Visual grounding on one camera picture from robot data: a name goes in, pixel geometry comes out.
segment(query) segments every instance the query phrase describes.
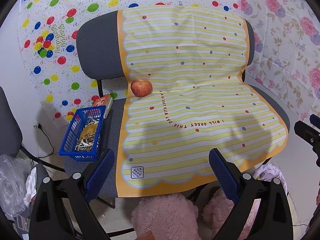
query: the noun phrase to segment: blue plastic basket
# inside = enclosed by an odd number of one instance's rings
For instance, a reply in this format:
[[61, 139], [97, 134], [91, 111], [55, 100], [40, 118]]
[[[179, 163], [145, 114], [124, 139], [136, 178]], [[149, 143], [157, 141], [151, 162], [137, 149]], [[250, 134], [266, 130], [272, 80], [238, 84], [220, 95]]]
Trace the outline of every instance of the blue plastic basket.
[[[106, 106], [94, 106], [77, 109], [62, 141], [59, 155], [70, 156], [80, 162], [95, 162], [99, 158], [100, 140], [102, 138], [103, 115]], [[75, 152], [76, 143], [82, 133], [87, 121], [91, 118], [99, 120], [94, 137], [92, 150], [90, 152]]]

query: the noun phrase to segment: clear plastic bag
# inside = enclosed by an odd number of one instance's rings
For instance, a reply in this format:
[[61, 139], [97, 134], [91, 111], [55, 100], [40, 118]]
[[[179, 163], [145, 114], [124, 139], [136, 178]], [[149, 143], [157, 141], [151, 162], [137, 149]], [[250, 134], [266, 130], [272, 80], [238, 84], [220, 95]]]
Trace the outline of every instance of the clear plastic bag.
[[27, 209], [23, 199], [30, 170], [29, 160], [12, 159], [5, 154], [0, 156], [0, 206], [12, 220]]

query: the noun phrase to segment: black cable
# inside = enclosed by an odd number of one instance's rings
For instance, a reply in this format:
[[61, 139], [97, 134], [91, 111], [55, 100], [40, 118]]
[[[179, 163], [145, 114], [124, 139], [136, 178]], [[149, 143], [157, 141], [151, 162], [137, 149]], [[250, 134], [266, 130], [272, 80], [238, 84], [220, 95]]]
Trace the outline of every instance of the black cable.
[[50, 155], [52, 155], [53, 153], [54, 153], [54, 148], [53, 148], [53, 146], [52, 146], [52, 144], [51, 144], [51, 141], [50, 141], [50, 139], [49, 139], [49, 137], [45, 134], [45, 132], [42, 130], [42, 126], [41, 126], [41, 124], [38, 124], [38, 128], [43, 132], [43, 134], [46, 136], [46, 138], [48, 139], [48, 141], [49, 141], [49, 143], [50, 143], [50, 145], [51, 145], [51, 147], [52, 147], [52, 153], [50, 153], [50, 154], [48, 154], [47, 156], [44, 156], [44, 157], [39, 157], [39, 158], [45, 158], [45, 157], [48, 157], [48, 156], [50, 156]]

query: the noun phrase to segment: chair backrest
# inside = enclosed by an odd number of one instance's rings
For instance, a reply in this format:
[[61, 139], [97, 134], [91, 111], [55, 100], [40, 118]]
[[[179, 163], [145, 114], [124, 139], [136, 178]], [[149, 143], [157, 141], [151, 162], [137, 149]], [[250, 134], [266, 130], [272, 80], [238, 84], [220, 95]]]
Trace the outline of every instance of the chair backrest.
[[[119, 53], [117, 13], [114, 11], [91, 19], [78, 31], [76, 45], [79, 61], [89, 78], [102, 80], [124, 76]], [[247, 65], [250, 65], [254, 56], [254, 33], [247, 20], [246, 23], [250, 43]]]
[[0, 155], [15, 158], [22, 143], [22, 133], [9, 107], [2, 87], [0, 87]]

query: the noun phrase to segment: white wall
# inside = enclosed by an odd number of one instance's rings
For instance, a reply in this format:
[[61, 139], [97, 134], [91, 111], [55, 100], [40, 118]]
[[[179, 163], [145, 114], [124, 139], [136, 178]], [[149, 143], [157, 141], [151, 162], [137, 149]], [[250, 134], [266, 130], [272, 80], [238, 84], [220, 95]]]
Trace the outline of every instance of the white wall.
[[34, 156], [46, 156], [52, 148], [42, 132], [33, 128], [33, 120], [39, 120], [55, 152], [59, 151], [66, 128], [59, 130], [50, 121], [24, 69], [17, 39], [18, 3], [0, 28], [0, 86], [4, 89], [11, 111], [22, 131], [22, 144]]

